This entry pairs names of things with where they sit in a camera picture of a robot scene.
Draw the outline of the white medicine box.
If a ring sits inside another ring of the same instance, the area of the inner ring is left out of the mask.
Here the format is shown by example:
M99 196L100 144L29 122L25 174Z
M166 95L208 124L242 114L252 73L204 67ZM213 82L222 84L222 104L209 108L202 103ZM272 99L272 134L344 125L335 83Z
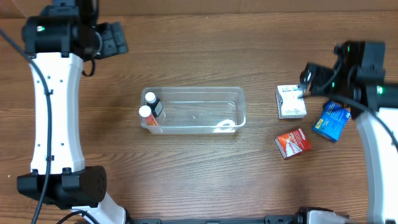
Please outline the white medicine box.
M304 118L307 115L303 91L298 85L278 85L275 96L280 119Z

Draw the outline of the blue medicine box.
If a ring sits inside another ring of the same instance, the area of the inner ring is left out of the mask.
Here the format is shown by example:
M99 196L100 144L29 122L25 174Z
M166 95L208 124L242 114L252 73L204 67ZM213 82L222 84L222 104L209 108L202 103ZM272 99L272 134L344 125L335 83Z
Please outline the blue medicine box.
M343 128L351 118L351 113L340 105L329 101L323 105L323 111L312 130L331 142L337 142Z

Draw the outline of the orange Redoxon tube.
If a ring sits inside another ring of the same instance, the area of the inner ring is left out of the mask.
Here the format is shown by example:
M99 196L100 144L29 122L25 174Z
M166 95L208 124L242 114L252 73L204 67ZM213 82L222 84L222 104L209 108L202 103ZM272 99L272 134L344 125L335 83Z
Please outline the orange Redoxon tube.
M144 121L146 122L146 125L148 125L148 126L157 126L158 125L154 115L152 114L152 110L149 106L147 106L147 105L141 106L139 108L139 115L141 118L144 119Z

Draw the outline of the dark bottle white cap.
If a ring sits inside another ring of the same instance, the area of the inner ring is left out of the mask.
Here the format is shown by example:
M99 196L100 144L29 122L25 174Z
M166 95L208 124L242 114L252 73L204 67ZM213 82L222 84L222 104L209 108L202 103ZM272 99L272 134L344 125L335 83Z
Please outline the dark bottle white cap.
M152 114L155 118L160 116L163 111L163 104L158 96L156 96L153 92L147 92L145 94L146 105L149 106L152 110Z

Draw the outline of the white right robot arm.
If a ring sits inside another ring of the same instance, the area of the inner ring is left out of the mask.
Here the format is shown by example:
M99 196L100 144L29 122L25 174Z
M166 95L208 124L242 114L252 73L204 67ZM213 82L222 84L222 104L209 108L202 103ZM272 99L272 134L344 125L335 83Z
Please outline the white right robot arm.
M350 108L366 160L369 223L397 223L397 84L385 81L385 51L384 42L346 41L335 46L333 67L307 63L298 84L305 97Z

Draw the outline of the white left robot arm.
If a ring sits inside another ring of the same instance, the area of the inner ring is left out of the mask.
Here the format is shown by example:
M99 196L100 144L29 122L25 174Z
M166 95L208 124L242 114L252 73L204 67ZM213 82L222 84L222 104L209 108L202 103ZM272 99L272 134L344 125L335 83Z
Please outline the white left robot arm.
M35 91L35 146L17 190L69 210L90 223L129 223L107 193L106 171L87 166L79 134L79 86L84 64L128 51L119 23L98 23L98 1L54 1L22 29Z

